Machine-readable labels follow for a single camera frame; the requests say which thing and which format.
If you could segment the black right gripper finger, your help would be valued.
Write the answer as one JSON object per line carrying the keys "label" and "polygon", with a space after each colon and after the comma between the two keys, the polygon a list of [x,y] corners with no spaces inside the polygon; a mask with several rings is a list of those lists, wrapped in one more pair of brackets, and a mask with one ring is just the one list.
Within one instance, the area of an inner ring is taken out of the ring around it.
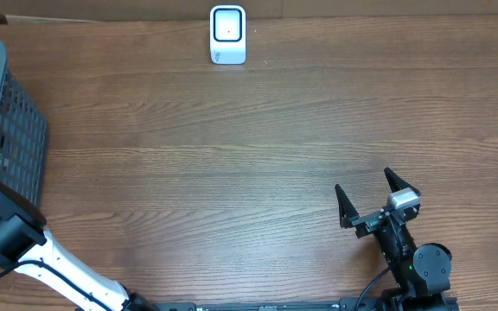
{"label": "black right gripper finger", "polygon": [[339,184],[335,185],[335,194],[338,201],[340,227],[354,227],[354,222],[360,217],[360,215]]}
{"label": "black right gripper finger", "polygon": [[421,192],[417,188],[415,188],[407,181],[403,180],[389,167],[384,168],[384,174],[392,193],[403,190],[405,188],[410,188],[416,195],[421,194]]}

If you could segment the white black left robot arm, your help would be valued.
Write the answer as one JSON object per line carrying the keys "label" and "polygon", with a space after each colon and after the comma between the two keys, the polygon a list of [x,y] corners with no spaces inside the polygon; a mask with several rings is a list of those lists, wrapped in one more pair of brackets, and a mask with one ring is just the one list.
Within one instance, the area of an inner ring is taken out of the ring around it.
{"label": "white black left robot arm", "polygon": [[0,181],[0,279],[11,272],[49,286],[84,311],[150,311],[140,294],[82,263],[46,228],[34,205]]}

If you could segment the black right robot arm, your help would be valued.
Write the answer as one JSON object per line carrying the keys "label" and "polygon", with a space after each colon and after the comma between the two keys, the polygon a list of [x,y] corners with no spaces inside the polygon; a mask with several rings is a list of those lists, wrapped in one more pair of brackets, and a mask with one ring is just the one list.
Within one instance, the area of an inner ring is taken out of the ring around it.
{"label": "black right robot arm", "polygon": [[456,298],[446,298],[450,289],[452,254],[442,244],[416,246],[407,223],[419,214],[420,191],[384,169],[391,189],[386,205],[361,216],[342,187],[335,185],[340,227],[354,228],[357,238],[374,236],[386,268],[356,298],[341,298],[340,310],[458,310]]}

